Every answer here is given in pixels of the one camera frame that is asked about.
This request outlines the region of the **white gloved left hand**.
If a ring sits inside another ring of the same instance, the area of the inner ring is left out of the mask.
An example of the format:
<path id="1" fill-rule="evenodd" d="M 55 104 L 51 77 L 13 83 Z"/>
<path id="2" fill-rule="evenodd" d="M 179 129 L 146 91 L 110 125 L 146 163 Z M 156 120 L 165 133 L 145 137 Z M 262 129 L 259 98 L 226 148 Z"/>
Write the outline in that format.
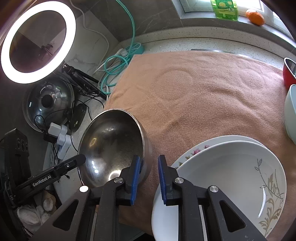
<path id="1" fill-rule="evenodd" d="M 40 205 L 34 207 L 25 205 L 17 208 L 16 213 L 21 221 L 24 231 L 32 236 L 57 210 L 56 197 L 48 191 L 43 191 Z"/>

